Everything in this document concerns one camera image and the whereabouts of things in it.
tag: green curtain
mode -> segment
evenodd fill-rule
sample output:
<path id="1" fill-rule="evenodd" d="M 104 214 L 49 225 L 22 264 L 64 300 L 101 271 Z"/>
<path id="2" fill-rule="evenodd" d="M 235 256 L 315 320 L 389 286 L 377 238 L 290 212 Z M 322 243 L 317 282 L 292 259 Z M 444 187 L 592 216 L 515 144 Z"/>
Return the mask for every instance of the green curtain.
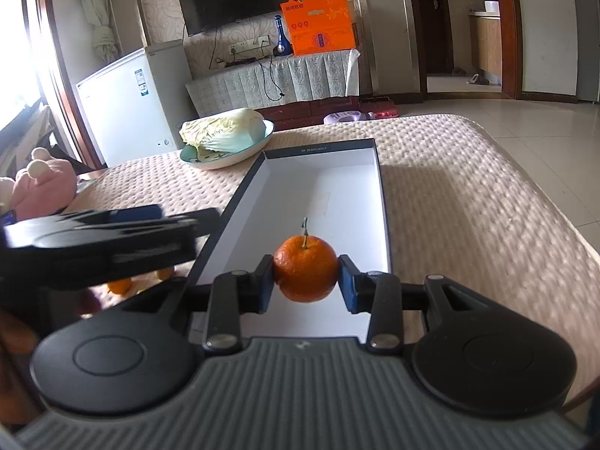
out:
<path id="1" fill-rule="evenodd" d="M 94 52 L 105 64 L 118 56 L 115 36 L 109 27 L 109 0 L 81 0 L 85 18 L 94 26 L 92 46 Z"/>

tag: baseboard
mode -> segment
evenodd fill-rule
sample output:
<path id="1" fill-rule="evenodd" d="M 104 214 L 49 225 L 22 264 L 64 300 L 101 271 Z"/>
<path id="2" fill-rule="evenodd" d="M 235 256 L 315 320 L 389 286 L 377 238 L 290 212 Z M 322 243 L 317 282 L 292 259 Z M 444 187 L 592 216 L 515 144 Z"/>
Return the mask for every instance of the baseboard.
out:
<path id="1" fill-rule="evenodd" d="M 538 93 L 537 91 L 522 91 L 520 99 L 527 101 L 554 101 L 558 103 L 577 103 L 577 97 L 571 94 Z"/>
<path id="2" fill-rule="evenodd" d="M 423 93 L 392 93 L 385 94 L 394 105 L 406 105 L 408 103 L 423 103 Z"/>
<path id="3" fill-rule="evenodd" d="M 498 91 L 448 91 L 427 93 L 427 99 L 511 99 L 511 97 Z"/>

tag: open box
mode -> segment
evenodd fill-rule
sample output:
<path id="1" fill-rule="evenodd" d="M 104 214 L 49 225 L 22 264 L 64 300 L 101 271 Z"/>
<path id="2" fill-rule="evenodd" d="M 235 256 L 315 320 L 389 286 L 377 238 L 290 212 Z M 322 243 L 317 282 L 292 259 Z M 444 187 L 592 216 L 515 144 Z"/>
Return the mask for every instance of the open box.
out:
<path id="1" fill-rule="evenodd" d="M 189 279 L 210 284 L 223 272 L 253 271 L 289 237 L 308 232 L 347 254 L 361 272 L 391 272 L 385 203 L 375 141 L 331 142 L 263 151 L 225 208 Z M 203 316 L 192 331 L 202 330 Z M 288 300 L 275 287 L 268 310 L 241 317 L 242 336 L 357 336 L 370 314 L 346 310 L 340 289 L 317 302 Z"/>

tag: textured table cover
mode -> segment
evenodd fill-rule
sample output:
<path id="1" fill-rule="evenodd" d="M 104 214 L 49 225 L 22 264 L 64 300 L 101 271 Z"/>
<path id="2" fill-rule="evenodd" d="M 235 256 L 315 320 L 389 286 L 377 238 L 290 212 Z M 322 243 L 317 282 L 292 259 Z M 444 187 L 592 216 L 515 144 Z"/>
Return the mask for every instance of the textured table cover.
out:
<path id="1" fill-rule="evenodd" d="M 477 124 L 426 115 L 320 125 L 277 132 L 268 148 L 369 137 L 381 163 L 394 273 L 406 282 L 443 273 L 553 329 L 577 354 L 569 400 L 595 386 L 600 258 Z M 186 166 L 176 152 L 126 162 L 68 210 L 222 210 L 253 160 L 216 171 Z M 408 318 L 407 336 L 419 333 L 417 318 Z"/>
<path id="2" fill-rule="evenodd" d="M 275 57 L 272 73 L 285 95 L 281 99 L 269 75 L 269 60 L 220 69 L 185 86 L 200 117 L 235 108 L 258 110 L 296 101 L 355 96 L 359 54 L 352 49 Z"/>

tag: metal screw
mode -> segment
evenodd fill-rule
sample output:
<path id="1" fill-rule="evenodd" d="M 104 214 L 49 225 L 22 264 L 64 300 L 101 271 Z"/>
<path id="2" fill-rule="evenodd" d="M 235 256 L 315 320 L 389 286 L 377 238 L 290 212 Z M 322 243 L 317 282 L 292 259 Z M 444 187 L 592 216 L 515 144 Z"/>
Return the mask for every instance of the metal screw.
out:
<path id="1" fill-rule="evenodd" d="M 400 345 L 400 338 L 392 333 L 379 333 L 371 338 L 371 347 L 373 348 L 395 348 Z"/>
<path id="2" fill-rule="evenodd" d="M 217 333 L 206 340 L 206 345 L 217 350 L 227 350 L 238 342 L 238 337 L 229 333 Z"/>

